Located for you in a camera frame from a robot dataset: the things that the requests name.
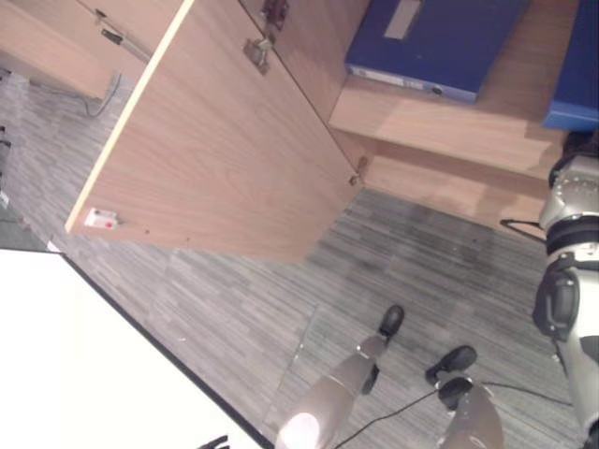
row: power cord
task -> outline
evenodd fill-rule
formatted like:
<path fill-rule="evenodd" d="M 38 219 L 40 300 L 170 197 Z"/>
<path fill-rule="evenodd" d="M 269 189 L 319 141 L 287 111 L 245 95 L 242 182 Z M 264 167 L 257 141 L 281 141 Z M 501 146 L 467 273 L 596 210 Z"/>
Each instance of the power cord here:
<path fill-rule="evenodd" d="M 496 382 L 481 382 L 484 386 L 496 386 L 498 388 L 507 388 L 509 390 L 515 390 L 515 391 L 519 391 L 520 393 L 526 393 L 528 395 L 533 395 L 533 396 L 537 396 L 538 398 L 544 399 L 544 400 L 548 400 L 549 402 L 554 402 L 556 404 L 560 404 L 560 405 L 564 405 L 566 407 L 572 407 L 572 402 L 568 402 L 566 400 L 561 400 L 561 399 L 555 399 L 552 398 L 550 396 L 545 396 L 542 393 L 537 393 L 536 391 L 533 390 L 529 390 L 527 388 L 522 388 L 521 386 L 514 386 L 514 385 L 508 385 L 508 384 L 498 384 Z"/>
<path fill-rule="evenodd" d="M 85 106 L 85 115 L 87 115 L 87 117 L 89 117 L 90 119 L 97 119 L 102 112 L 104 112 L 104 110 L 106 109 L 106 106 L 109 105 L 110 101 L 112 100 L 112 98 L 114 97 L 114 95 L 116 94 L 116 91 L 119 89 L 119 87 L 121 86 L 121 79 L 123 77 L 122 73 L 119 73 L 119 77 L 117 78 L 115 84 L 114 84 L 114 88 L 112 88 L 112 91 L 110 92 L 110 94 L 106 97 L 106 100 L 104 101 L 104 103 L 102 103 L 102 106 L 100 106 L 100 109 L 95 112 L 92 113 L 90 111 L 90 105 L 87 102 L 87 100 L 79 95 L 79 94 L 71 94 L 69 92 L 66 91 L 57 91 L 55 89 L 51 89 L 49 87 L 46 87 L 42 84 L 34 84 L 36 87 L 39 87 L 40 89 L 50 93 L 50 94 L 56 94 L 56 95 L 64 95 L 64 96 L 68 96 L 69 98 L 77 98 L 78 100 L 80 100 L 83 105 Z"/>
<path fill-rule="evenodd" d="M 541 393 L 537 393 L 536 391 L 529 390 L 529 389 L 523 388 L 521 386 L 514 386 L 514 385 L 508 385 L 508 384 L 499 384 L 499 383 L 496 383 L 496 382 L 481 382 L 481 384 L 483 384 L 485 386 L 495 386 L 497 388 L 508 388 L 508 389 L 511 389 L 511 390 L 519 391 L 521 393 L 526 393 L 528 395 L 537 396 L 538 398 L 545 399 L 545 400 L 548 400 L 550 402 L 555 402 L 556 404 L 565 405 L 565 406 L 572 406 L 572 403 L 566 402 L 565 400 L 551 398 L 549 396 L 543 395 Z M 352 435 L 350 435 L 349 437 L 347 437 L 345 440 L 343 440 L 342 442 L 340 442 L 339 444 L 337 444 L 335 447 L 333 447 L 333 449 L 339 449 L 340 447 L 344 446 L 345 444 L 351 442 L 360 433 L 362 433 L 364 430 L 366 430 L 368 427 L 370 427 L 374 423 L 377 423 L 379 421 L 383 421 L 383 420 L 388 419 L 388 418 L 392 418 L 393 416 L 397 416 L 398 414 L 400 414 L 402 412 L 405 412 L 406 410 L 412 408 L 413 406 L 415 406 L 419 402 L 423 401 L 426 398 L 431 397 L 432 395 L 434 395 L 436 393 L 437 393 L 437 390 L 433 390 L 430 393 L 427 393 L 426 395 L 421 396 L 420 398 L 418 398 L 418 399 L 410 402 L 408 405 L 406 405 L 404 407 L 401 407 L 396 412 L 393 412 L 393 413 L 390 413 L 390 414 L 386 414 L 385 416 L 380 416 L 378 418 L 373 419 L 372 421 L 368 422 L 367 424 L 365 424 L 364 426 L 362 426 L 361 428 L 359 428 L 355 433 L 353 433 Z"/>
<path fill-rule="evenodd" d="M 539 224 L 538 222 L 527 222 L 524 220 L 515 220 L 513 218 L 506 218 L 506 219 L 500 220 L 499 224 L 503 227 L 506 227 L 506 228 L 514 231 L 517 234 L 520 234 L 521 236 L 525 237 L 526 239 L 536 241 L 537 243 L 541 243 L 543 245 L 545 245 L 545 243 L 546 243 L 546 241 L 544 239 L 541 239 L 540 237 L 537 237 L 537 236 L 531 234 L 530 232 L 523 231 L 522 229 L 518 229 L 517 227 L 514 226 L 514 225 L 527 225 L 527 226 L 535 227 L 536 229 L 543 230 L 543 228 L 541 227 L 541 224 Z"/>

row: white label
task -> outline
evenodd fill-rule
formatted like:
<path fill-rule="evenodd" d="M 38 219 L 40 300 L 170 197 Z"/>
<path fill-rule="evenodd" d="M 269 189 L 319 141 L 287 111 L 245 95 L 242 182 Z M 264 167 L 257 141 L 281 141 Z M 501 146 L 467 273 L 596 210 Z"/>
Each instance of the white label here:
<path fill-rule="evenodd" d="M 7 194 L 0 190 L 0 204 L 4 209 L 8 207 L 8 203 L 10 202 L 10 198 Z"/>
<path fill-rule="evenodd" d="M 421 6 L 420 0 L 401 0 L 385 31 L 385 37 L 404 39 L 414 24 Z"/>
<path fill-rule="evenodd" d="M 405 87 L 403 78 L 388 75 L 386 73 L 375 72 L 373 70 L 366 70 L 364 68 L 352 67 L 352 73 L 362 78 L 368 78 L 369 80 L 376 80 L 386 82 L 387 84 L 394 84 L 396 86 Z"/>
<path fill-rule="evenodd" d="M 92 208 L 90 213 L 87 214 L 85 225 L 89 227 L 101 227 L 102 229 L 113 231 L 119 225 L 119 221 L 116 212 Z"/>

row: blue binder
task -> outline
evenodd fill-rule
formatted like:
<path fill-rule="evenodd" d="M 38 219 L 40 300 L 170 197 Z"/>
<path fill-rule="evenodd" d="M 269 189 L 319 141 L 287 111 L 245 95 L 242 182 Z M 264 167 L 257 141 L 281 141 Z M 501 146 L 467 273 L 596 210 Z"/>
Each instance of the blue binder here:
<path fill-rule="evenodd" d="M 528 0 L 372 0 L 345 58 L 347 70 L 474 103 L 527 4 Z"/>
<path fill-rule="evenodd" d="M 593 131 L 599 127 L 598 28 L 597 0 L 580 0 L 570 45 L 544 126 L 573 131 Z"/>

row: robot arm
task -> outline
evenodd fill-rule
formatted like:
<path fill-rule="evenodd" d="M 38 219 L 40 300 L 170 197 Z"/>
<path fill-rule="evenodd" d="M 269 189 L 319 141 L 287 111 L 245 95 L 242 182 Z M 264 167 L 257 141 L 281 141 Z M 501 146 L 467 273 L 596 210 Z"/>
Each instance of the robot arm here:
<path fill-rule="evenodd" d="M 569 141 L 578 139 L 570 135 Z M 539 223 L 548 266 L 533 320 L 555 342 L 578 422 L 599 440 L 599 135 L 564 146 Z"/>

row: wooden cabinet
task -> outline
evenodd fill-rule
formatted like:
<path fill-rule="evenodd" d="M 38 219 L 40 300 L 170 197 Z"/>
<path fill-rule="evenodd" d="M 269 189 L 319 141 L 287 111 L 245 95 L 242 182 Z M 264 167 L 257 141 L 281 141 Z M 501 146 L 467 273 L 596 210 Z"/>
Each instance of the wooden cabinet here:
<path fill-rule="evenodd" d="M 81 2 L 153 57 L 70 232 L 298 261 L 364 185 L 494 227 L 541 209 L 562 133 L 540 123 L 576 0 L 531 0 L 474 106 L 348 78 L 368 0 L 290 1 L 266 75 L 242 51 L 263 0 Z M 93 209 L 121 224 L 84 225 Z"/>
<path fill-rule="evenodd" d="M 73 16 L 78 18 L 78 13 L 92 26 L 93 20 L 72 1 L 61 14 L 54 14 L 65 5 L 63 0 L 56 5 L 40 0 L 0 0 L 0 66 L 55 88 L 102 98 L 110 84 L 111 68 L 58 26 Z"/>
<path fill-rule="evenodd" d="M 298 261 L 359 190 L 354 170 L 235 0 L 183 1 L 71 213 L 71 232 Z M 113 230 L 84 225 L 92 209 Z"/>

